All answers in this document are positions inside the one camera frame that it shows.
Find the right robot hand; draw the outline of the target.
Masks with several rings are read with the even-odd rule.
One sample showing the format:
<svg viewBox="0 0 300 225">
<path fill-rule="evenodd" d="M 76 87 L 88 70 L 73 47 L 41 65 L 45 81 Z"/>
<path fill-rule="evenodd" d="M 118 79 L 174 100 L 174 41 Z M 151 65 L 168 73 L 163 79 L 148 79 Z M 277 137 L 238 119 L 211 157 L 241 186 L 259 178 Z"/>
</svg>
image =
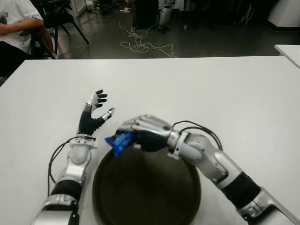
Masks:
<svg viewBox="0 0 300 225">
<path fill-rule="evenodd" d="M 123 122 L 116 134 L 134 133 L 136 139 L 133 143 L 139 144 L 143 151 L 155 152 L 167 146 L 172 131 L 172 126 L 166 121 L 146 114 Z"/>
</svg>

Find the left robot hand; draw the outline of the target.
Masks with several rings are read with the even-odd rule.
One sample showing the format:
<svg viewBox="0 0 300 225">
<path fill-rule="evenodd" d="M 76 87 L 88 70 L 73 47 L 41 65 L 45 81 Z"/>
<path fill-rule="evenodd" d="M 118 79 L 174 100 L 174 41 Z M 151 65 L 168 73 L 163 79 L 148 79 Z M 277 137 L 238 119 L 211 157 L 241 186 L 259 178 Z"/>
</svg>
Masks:
<svg viewBox="0 0 300 225">
<path fill-rule="evenodd" d="M 109 109 L 106 113 L 98 118 L 93 118 L 92 113 L 94 110 L 103 106 L 103 103 L 107 101 L 107 94 L 103 90 L 97 90 L 88 98 L 84 104 L 77 134 L 78 135 L 89 135 L 92 136 L 93 133 L 100 128 L 107 120 L 109 120 L 115 111 L 115 108 Z"/>
</svg>

